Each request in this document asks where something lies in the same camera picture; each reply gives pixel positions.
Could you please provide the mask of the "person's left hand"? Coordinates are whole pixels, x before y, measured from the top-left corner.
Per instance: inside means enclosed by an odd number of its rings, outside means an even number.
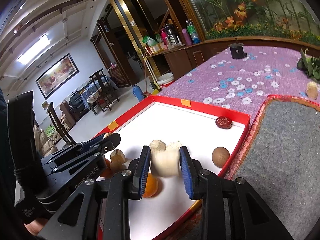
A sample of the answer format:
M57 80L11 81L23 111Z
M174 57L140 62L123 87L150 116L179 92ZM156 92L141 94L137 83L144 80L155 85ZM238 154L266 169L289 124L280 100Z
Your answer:
M24 224L24 226L32 235L37 236L47 222L48 220L45 218L37 218L29 224Z

